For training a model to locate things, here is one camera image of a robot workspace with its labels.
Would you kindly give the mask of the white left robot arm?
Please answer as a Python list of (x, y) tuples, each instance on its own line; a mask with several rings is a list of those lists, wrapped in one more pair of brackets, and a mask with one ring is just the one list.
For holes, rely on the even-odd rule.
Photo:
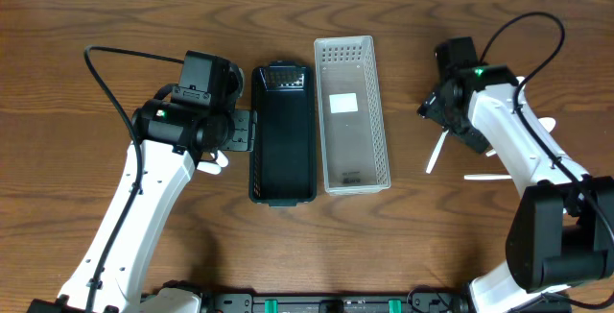
[(31, 312), (202, 312), (212, 302), (181, 281), (145, 298), (143, 286), (161, 232), (196, 171), (218, 175), (226, 152), (253, 148), (253, 110), (152, 99), (134, 114), (138, 138), (92, 244), (54, 301)]

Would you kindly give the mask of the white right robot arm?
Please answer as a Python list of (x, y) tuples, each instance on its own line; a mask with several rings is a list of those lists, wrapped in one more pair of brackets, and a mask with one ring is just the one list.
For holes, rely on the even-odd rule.
[(419, 115), (478, 153), (495, 150), (521, 198), (505, 261), (469, 283), (457, 310), (579, 306), (563, 291), (613, 275), (613, 179), (591, 176), (556, 143), (525, 98), (528, 78), (477, 63), (447, 63), (439, 74)]

